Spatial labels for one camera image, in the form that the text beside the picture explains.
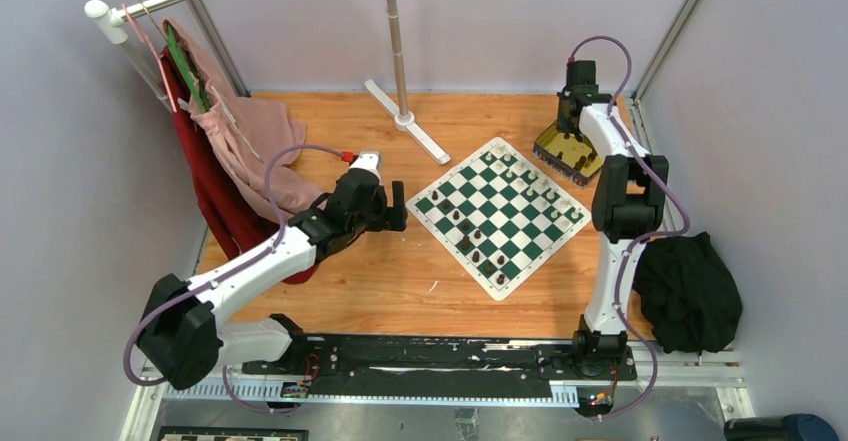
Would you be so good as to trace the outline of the yellow tin box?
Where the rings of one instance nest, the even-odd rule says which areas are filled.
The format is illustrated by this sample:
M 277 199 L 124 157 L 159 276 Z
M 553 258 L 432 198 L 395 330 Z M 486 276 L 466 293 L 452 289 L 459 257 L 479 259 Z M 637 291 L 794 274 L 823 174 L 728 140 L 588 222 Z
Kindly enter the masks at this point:
M 556 122 L 535 139 L 532 153 L 578 188 L 586 188 L 603 164 L 585 136 L 560 131 Z

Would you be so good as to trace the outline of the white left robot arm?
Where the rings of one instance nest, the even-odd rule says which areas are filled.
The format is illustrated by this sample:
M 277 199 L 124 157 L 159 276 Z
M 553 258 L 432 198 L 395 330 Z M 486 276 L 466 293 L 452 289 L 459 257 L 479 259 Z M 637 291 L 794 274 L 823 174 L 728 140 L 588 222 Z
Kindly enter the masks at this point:
M 318 266 L 365 232 L 402 232 L 405 186 L 385 188 L 373 171 L 351 167 L 331 193 L 297 213 L 280 233 L 224 266 L 182 280 L 174 274 L 153 286 L 128 346 L 160 372 L 160 382 L 190 388 L 225 365 L 269 361 L 283 374 L 298 372 L 306 347 L 294 325 L 270 317 L 233 323 L 231 317 L 274 285 Z

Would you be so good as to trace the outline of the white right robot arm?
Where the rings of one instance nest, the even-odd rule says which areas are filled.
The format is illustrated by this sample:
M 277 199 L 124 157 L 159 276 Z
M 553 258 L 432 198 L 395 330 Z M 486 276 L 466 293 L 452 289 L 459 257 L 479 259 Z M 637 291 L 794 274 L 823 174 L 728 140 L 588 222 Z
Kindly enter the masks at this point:
M 656 167 L 665 178 L 668 162 L 652 155 L 629 132 L 614 96 L 599 90 L 595 62 L 570 57 L 559 98 L 558 128 L 591 145 L 572 173 L 591 159 L 601 164 L 591 206 L 601 252 L 593 294 L 570 353 L 575 372 L 592 379 L 626 357 L 633 278 L 647 237 L 660 227 L 665 205 L 664 194 L 645 170 Z

